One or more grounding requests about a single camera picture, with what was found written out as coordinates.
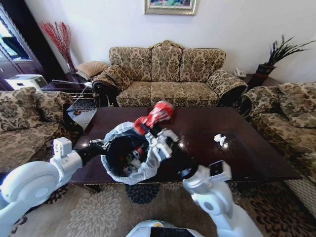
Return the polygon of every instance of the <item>plant pot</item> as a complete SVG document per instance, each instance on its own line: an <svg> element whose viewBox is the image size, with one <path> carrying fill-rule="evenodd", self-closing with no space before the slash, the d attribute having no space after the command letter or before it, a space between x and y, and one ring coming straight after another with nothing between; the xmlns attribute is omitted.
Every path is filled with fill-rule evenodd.
<svg viewBox="0 0 316 237"><path fill-rule="evenodd" d="M259 64L256 73L252 76L252 79L248 83L248 90L257 86L262 86L263 82L268 78L274 68L276 67Z"/></svg>
<svg viewBox="0 0 316 237"><path fill-rule="evenodd" d="M76 74L77 69L75 68L75 66L74 66L74 64L73 64L72 61L68 62L68 63L67 63L67 66L68 66L69 72L70 72L71 74Z"/></svg>

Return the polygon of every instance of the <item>armchair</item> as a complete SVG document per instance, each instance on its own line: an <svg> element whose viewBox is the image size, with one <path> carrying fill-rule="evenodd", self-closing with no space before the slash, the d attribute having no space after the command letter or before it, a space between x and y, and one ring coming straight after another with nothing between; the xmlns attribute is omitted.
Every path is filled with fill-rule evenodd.
<svg viewBox="0 0 316 237"><path fill-rule="evenodd" d="M286 83L256 87L241 96L239 112L300 172L303 180L286 180L306 208L316 217L315 83ZM302 118L304 124L293 120Z"/></svg>
<svg viewBox="0 0 316 237"><path fill-rule="evenodd" d="M0 91L0 179L24 163L49 160L55 138L75 144L82 128L67 114L72 102L64 92L35 93L33 87Z"/></svg>

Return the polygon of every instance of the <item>picture frame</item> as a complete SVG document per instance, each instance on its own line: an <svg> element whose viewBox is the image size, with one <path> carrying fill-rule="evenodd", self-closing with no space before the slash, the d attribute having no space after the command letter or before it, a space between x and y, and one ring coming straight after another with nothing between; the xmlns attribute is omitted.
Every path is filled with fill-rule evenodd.
<svg viewBox="0 0 316 237"><path fill-rule="evenodd" d="M145 0L145 14L194 15L197 0Z"/></svg>

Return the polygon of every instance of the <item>cable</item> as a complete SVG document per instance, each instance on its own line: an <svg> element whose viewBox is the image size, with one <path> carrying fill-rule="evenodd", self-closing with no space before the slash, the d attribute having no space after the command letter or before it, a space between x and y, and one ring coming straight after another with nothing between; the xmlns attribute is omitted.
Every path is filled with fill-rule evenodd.
<svg viewBox="0 0 316 237"><path fill-rule="evenodd" d="M68 84L85 84L85 82L71 82L71 81L65 81L65 80L52 80L53 83L56 83L56 84L65 84L65 83L68 83Z"/></svg>
<svg viewBox="0 0 316 237"><path fill-rule="evenodd" d="M109 108L114 107L114 104L113 104L113 103L112 103L112 104L110 104L110 100L109 100L108 95L106 95L106 96L107 96L107 99L108 99L108 107L109 107Z"/></svg>
<svg viewBox="0 0 316 237"><path fill-rule="evenodd" d="M95 99L95 92L94 92L93 87L92 87L92 97L93 97L93 101L94 101L94 106L95 106L95 108L98 108L98 107L97 107L97 102L96 102L96 99Z"/></svg>
<svg viewBox="0 0 316 237"><path fill-rule="evenodd" d="M73 104L67 109L67 111L75 104L75 102L78 101L78 99L80 99L80 97L82 96L82 94L84 93L84 91L88 88L88 86L86 86L82 92L80 93L80 95L78 96L78 98L73 102Z"/></svg>

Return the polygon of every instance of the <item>potted plant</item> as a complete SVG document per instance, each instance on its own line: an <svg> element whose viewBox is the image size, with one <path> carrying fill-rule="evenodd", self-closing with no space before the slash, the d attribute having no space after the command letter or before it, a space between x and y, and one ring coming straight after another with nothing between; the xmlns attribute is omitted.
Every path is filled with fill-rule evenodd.
<svg viewBox="0 0 316 237"><path fill-rule="evenodd" d="M290 39L285 40L284 35L282 35L281 44L279 44L277 40L273 43L270 49L270 58L268 62L264 64L259 64L256 73L253 75L252 79L248 83L248 90L256 86L261 86L263 82L265 81L265 79L267 79L269 74L273 71L273 69L276 68L274 66L275 63L287 57L288 55L307 50L306 48L303 48L303 47L312 42L315 42L315 40L313 40L308 43L290 44L289 42L293 38L294 37L291 37Z"/></svg>
<svg viewBox="0 0 316 237"><path fill-rule="evenodd" d="M40 26L53 41L58 51L65 59L70 73L74 75L77 69L73 64L70 55L71 30L69 25L64 22L41 22Z"/></svg>

